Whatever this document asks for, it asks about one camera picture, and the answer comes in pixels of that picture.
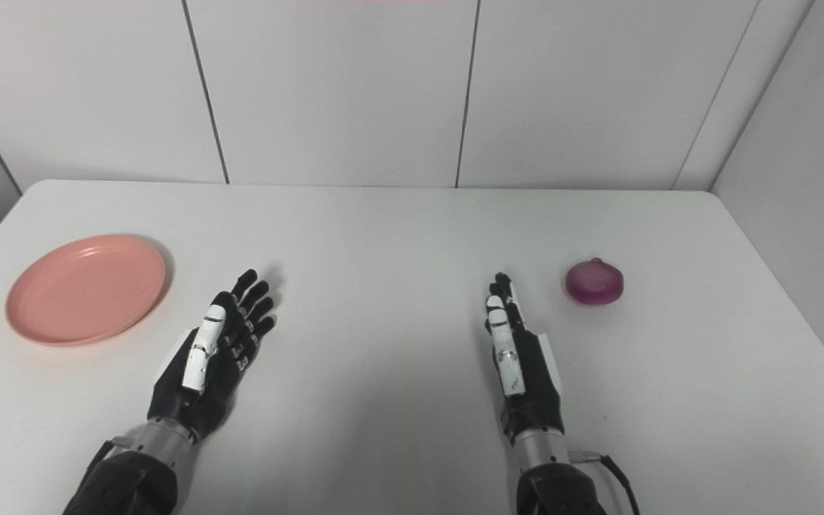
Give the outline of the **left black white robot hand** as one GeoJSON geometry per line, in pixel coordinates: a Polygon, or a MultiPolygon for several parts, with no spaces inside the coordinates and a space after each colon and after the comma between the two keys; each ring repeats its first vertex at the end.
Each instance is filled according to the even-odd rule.
{"type": "Polygon", "coordinates": [[[217,293],[158,377],[148,421],[174,421],[194,442],[218,430],[262,339],[275,327],[274,307],[268,281],[254,268],[217,293]]]}

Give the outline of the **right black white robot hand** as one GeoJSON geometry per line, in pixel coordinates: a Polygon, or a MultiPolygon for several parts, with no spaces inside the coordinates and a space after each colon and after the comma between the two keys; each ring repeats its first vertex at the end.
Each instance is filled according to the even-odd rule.
{"type": "Polygon", "coordinates": [[[564,433],[561,396],[540,337],[524,325],[512,278],[497,273],[485,300],[485,328],[499,375],[501,430],[512,446],[527,431],[564,433]]]}

